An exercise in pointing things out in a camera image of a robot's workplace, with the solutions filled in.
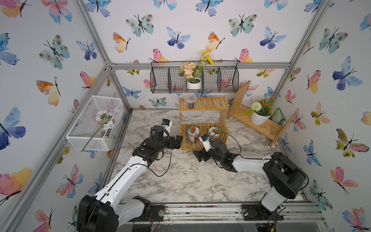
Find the two-tier bamboo slat shelf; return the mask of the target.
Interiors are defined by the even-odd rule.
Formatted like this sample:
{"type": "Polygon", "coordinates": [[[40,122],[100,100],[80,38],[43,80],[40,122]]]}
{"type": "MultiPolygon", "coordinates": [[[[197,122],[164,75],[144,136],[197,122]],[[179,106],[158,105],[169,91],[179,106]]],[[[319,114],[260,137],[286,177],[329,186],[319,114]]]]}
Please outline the two-tier bamboo slat shelf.
{"type": "Polygon", "coordinates": [[[197,127],[200,135],[208,133],[212,127],[218,127],[222,131],[220,139],[224,143],[227,141],[228,129],[226,119],[229,106],[226,97],[198,98],[193,109],[186,107],[185,99],[180,98],[178,104],[180,133],[183,136],[182,150],[196,150],[203,147],[200,141],[190,142],[188,138],[188,129],[190,127],[197,127]],[[183,123],[183,113],[199,113],[200,116],[196,119],[188,120],[187,123],[183,123]]]}

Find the clear tub dark seeds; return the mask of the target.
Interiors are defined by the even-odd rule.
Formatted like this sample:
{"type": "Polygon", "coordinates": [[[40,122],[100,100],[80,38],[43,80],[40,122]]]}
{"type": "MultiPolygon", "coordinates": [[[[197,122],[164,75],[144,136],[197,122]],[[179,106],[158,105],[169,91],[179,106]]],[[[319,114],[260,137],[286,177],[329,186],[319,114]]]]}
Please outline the clear tub dark seeds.
{"type": "Polygon", "coordinates": [[[195,108],[196,101],[197,101],[197,96],[194,93],[188,94],[185,97],[185,106],[186,106],[186,108],[187,109],[194,109],[195,108]]]}

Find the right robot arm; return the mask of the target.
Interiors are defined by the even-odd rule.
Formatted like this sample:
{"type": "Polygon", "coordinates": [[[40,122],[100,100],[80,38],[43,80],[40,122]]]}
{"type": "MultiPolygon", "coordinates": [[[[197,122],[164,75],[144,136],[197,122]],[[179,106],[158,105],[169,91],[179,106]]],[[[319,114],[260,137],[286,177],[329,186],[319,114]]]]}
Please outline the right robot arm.
{"type": "Polygon", "coordinates": [[[199,162],[213,159],[217,166],[234,173],[265,174],[270,190],[260,200],[258,207],[272,213],[286,200],[295,199],[307,180],[306,173],[281,152],[271,156],[253,158],[231,153],[221,140],[201,139],[203,148],[194,150],[199,162]]]}

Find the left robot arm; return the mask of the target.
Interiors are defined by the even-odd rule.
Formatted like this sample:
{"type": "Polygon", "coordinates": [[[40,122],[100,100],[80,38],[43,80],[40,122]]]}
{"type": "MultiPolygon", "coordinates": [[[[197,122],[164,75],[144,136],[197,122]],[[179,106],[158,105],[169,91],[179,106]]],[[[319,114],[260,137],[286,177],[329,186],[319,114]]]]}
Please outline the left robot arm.
{"type": "Polygon", "coordinates": [[[130,187],[150,165],[158,160],[164,150],[180,149],[183,137],[170,136],[165,126],[153,126],[150,136],[132,153],[124,168],[94,196],[86,195],[79,203],[76,229],[79,232],[115,232],[135,218],[147,218],[150,202],[134,197],[130,202],[120,202],[130,187]]]}

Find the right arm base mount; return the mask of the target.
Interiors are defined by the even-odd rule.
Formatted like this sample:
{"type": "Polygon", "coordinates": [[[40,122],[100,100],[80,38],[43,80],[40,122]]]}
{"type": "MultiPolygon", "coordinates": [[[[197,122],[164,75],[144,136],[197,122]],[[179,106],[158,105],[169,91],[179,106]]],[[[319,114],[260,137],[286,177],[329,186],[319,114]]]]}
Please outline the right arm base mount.
{"type": "Polygon", "coordinates": [[[242,205],[242,215],[245,221],[284,220],[283,216],[278,215],[277,209],[271,212],[261,203],[242,205]]]}

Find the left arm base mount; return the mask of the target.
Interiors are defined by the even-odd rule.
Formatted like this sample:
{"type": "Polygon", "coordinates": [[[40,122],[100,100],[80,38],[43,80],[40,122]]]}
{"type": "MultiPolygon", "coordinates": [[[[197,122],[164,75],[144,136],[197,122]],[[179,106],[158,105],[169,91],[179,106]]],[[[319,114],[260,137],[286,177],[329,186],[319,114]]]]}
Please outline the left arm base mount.
{"type": "Polygon", "coordinates": [[[163,221],[165,206],[152,204],[141,196],[135,196],[130,202],[121,205],[118,213],[122,223],[149,221],[151,218],[163,221]]]}

